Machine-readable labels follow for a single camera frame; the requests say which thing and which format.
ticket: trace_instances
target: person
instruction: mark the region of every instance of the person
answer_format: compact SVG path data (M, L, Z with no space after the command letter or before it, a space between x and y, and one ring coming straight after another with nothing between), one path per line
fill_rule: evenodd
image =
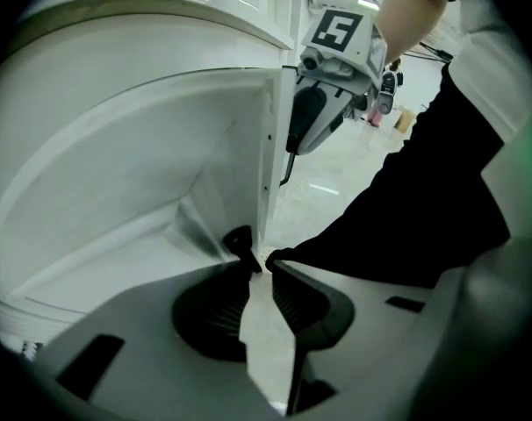
M404 76L402 72L399 72L400 58L397 58L395 61L388 66L383 72L382 76L382 86L385 86L391 93L395 96L397 94L397 89L403 85ZM367 122L374 128L378 128L381 123L381 114L377 110L377 100L373 102L371 106L371 111L368 114Z
M448 1L382 2L376 26L387 63L430 34ZM459 3L466 42L443 67L440 90L411 138L325 231L272 260L433 287L442 271L508 240L481 171L531 116L532 68L492 0Z

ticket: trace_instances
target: black slot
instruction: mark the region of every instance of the black slot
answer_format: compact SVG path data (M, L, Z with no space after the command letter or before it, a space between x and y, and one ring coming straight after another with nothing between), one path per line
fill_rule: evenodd
M424 303L415 301L413 299L404 298L402 296L391 296L386 303L399 307L400 309L409 310L411 312L420 313L424 309Z
M250 298L252 271L245 262L236 262L175 300L172 322L188 345L213 359L247 360L247 347L239 341L239 334L242 312Z
M112 335L98 335L61 372L57 382L84 401L88 401L98 381L124 345Z

